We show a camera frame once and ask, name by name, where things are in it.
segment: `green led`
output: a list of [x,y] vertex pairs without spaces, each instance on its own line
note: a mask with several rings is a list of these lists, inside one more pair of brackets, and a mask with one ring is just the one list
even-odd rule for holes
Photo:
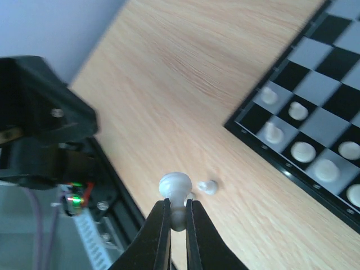
[[81,201],[82,201],[82,200],[81,200],[79,197],[74,197],[74,198],[73,198],[73,202],[74,202],[74,203],[81,203]]

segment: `white pawn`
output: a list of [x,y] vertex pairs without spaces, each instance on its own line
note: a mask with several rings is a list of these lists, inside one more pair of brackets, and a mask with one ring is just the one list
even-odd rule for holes
[[169,173],[160,180],[160,194],[169,198],[171,203],[171,228],[174,231],[181,232],[186,229],[184,201],[191,190],[191,180],[184,173]]
[[273,105],[277,102],[277,93],[272,91],[269,87],[264,87],[261,92],[261,99],[268,105]]
[[355,142],[343,142],[339,146],[339,153],[346,159],[360,159],[360,145]]
[[199,182],[197,184],[197,187],[200,191],[203,191],[209,195],[214,195],[219,189],[218,183],[214,180],[210,180],[207,182]]
[[339,168],[329,159],[321,159],[314,167],[315,176],[322,182],[336,181],[340,175]]
[[304,120],[309,115],[308,109],[298,102],[292,102],[289,108],[289,115],[295,120]]
[[284,133],[280,128],[277,128],[273,123],[266,122],[265,124],[265,139],[272,143],[277,144],[284,138]]
[[294,159],[302,163],[310,162],[316,156],[315,148],[307,142],[295,142],[290,152]]
[[353,205],[360,207],[360,184],[349,187],[346,196]]

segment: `wooden table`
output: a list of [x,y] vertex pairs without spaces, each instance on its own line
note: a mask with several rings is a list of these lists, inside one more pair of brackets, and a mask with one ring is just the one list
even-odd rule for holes
[[[320,0],[132,0],[73,89],[97,109],[97,138],[144,215],[160,178],[216,179],[198,193],[252,270],[360,269],[360,236],[223,128]],[[173,259],[186,269],[185,234]]]

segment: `wire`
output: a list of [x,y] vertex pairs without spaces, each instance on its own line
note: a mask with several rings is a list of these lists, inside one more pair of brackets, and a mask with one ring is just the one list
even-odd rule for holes
[[[58,201],[61,202],[61,199],[65,193],[61,193],[58,198]],[[44,257],[44,267],[43,270],[49,269],[50,261],[51,261],[51,252],[53,248],[53,243],[56,234],[56,227],[57,227],[57,220],[59,219],[59,206],[54,206],[53,214],[52,214],[52,221],[51,221],[51,229],[50,229],[50,239],[48,247],[46,248],[46,255]]]
[[22,187],[23,192],[28,196],[33,209],[33,213],[36,219],[36,233],[34,241],[34,251],[33,251],[33,270],[41,270],[42,262],[42,244],[43,244],[43,218],[41,213],[41,207],[39,200],[34,193],[34,191],[29,188]]
[[89,197],[93,188],[94,188],[94,183],[88,183],[88,187],[84,193],[84,206],[88,205]]
[[0,186],[9,186],[10,187],[10,186],[16,186],[16,184],[0,180]]

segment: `chessboard border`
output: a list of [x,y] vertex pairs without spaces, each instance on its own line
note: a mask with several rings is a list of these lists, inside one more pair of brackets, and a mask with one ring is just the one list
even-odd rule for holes
[[333,0],[325,0],[320,8],[311,16],[311,19],[308,20],[302,30],[296,35],[294,40],[290,42],[289,46],[283,51],[280,58],[272,65],[272,67],[265,73],[256,86],[251,90],[250,94],[243,100],[239,105],[238,109],[230,116],[230,118],[224,124],[224,127],[230,131],[237,138],[242,140],[246,145],[248,145],[252,150],[254,150],[258,155],[264,158],[267,162],[272,164],[276,169],[278,169],[282,174],[284,174],[288,179],[293,181],[296,185],[302,188],[306,193],[311,195],[324,207],[326,207],[330,212],[335,214],[343,222],[345,222],[350,228],[354,229],[356,232],[360,233],[360,214],[356,211],[349,209],[349,206],[339,200],[332,193],[328,192],[324,188],[318,188],[319,185],[307,176],[305,173],[301,172],[294,166],[287,167],[286,163],[289,163],[285,158],[280,156],[277,152],[272,149],[265,147],[263,142],[257,139],[254,135],[244,130],[239,124],[235,122],[236,118],[239,116],[240,112],[246,107],[246,105],[255,97],[258,93],[258,89],[261,89],[265,83],[269,80],[271,75],[277,70],[277,67],[289,56],[293,48],[300,42],[302,37],[305,36],[306,32],[312,27],[316,19],[332,4]]

